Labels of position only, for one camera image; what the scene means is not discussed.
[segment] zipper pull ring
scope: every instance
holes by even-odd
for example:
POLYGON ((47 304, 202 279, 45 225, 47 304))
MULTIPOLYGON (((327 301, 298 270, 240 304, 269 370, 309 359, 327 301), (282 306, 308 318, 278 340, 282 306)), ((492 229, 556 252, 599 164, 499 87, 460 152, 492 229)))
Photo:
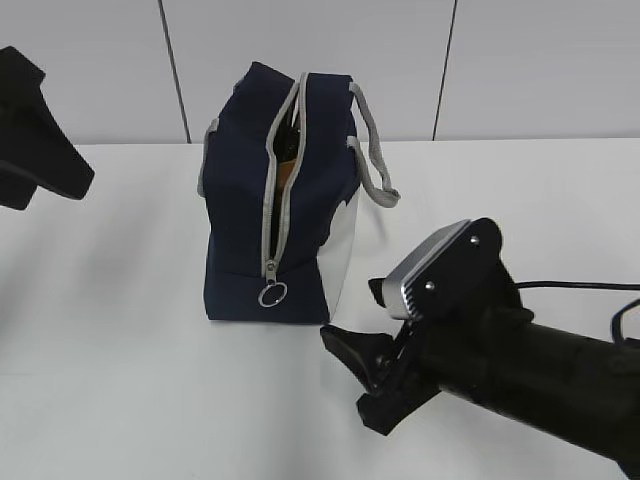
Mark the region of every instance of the zipper pull ring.
POLYGON ((276 271, 278 270, 278 264, 274 260, 267 261, 265 267, 266 267, 265 268, 265 271, 266 271, 265 272, 265 278, 267 279, 267 285, 262 289, 262 291, 260 292, 260 295, 258 295, 258 303, 263 308, 271 308, 271 307, 275 307, 280 302, 282 302, 282 300, 284 300, 284 297, 287 296, 287 292, 288 292, 289 288, 287 287, 286 283, 278 281, 278 279, 276 277, 276 271), (275 288, 282 289, 282 292, 280 293, 280 295, 278 297, 275 298, 275 300, 272 300, 270 303, 266 303, 264 301, 265 295, 267 294, 267 292, 269 292, 270 290, 273 290, 275 288))

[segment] metal ring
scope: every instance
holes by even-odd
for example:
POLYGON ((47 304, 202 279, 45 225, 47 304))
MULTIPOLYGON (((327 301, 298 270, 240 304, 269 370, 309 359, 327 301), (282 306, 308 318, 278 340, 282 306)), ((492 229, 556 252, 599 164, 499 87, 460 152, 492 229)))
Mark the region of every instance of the metal ring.
POLYGON ((258 295, 258 303, 263 308, 275 307, 282 300, 284 300, 284 297, 287 296, 288 290, 289 290, 289 288, 287 287, 286 283, 282 283, 282 282, 269 283, 269 284, 267 284, 266 287, 264 287, 262 289, 262 291, 260 292, 260 295, 258 295), (276 298, 272 303, 264 303, 264 296, 267 294, 267 292, 269 290, 271 290, 272 288, 275 288, 275 287, 282 287, 282 295, 280 295, 278 298, 276 298))

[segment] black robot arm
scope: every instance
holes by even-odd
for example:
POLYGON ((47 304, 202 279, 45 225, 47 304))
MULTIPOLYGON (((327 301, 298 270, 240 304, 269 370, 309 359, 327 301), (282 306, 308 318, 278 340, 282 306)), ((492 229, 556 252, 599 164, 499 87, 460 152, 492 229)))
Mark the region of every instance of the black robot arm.
POLYGON ((398 305, 408 305, 395 339, 321 329, 325 347, 367 392, 357 402, 363 423, 387 435, 447 391, 610 458, 636 478, 640 350, 633 341, 536 325, 499 258, 497 225, 482 219, 455 230, 448 237, 441 231, 436 247, 432 242, 400 274, 370 281, 387 309, 398 289, 390 312, 396 318, 403 317, 398 305))

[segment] black object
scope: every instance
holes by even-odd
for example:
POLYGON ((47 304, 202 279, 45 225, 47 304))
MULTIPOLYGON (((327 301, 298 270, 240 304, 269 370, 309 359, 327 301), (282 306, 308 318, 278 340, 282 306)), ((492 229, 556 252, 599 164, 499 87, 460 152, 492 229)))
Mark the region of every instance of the black object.
POLYGON ((94 176, 51 115, 44 77, 15 48, 0 50, 0 205, 17 210, 38 186, 79 200, 94 176))
MULTIPOLYGON (((419 311, 395 339, 321 329, 327 350, 367 391, 357 402, 364 424, 387 435, 446 390, 615 460, 636 478, 640 349, 532 323, 500 260, 501 246, 495 223, 470 222, 413 285, 404 285, 403 295, 410 289, 419 311)), ((370 281, 382 306, 385 281, 370 281)))

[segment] black cable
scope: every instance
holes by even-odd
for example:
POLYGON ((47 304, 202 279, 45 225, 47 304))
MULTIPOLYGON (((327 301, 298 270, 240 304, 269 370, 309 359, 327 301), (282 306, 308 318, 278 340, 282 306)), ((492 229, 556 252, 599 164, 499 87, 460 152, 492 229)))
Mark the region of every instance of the black cable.
POLYGON ((525 288, 586 288, 591 290, 626 290, 640 291, 638 283, 600 283, 600 282, 556 282, 556 281, 540 281, 540 282, 520 282, 516 283, 516 288, 522 290, 525 288))
MULTIPOLYGON (((640 291, 640 284, 637 283, 601 283, 601 282, 557 282, 545 280, 539 282, 520 282, 516 283, 516 288, 522 290, 524 288, 586 288, 591 290, 626 290, 640 291)), ((640 348, 640 340, 635 338, 625 339, 622 335, 622 317, 629 310, 640 306, 640 298, 634 300, 611 319, 611 337, 613 343, 618 346, 627 345, 630 347, 640 348)))

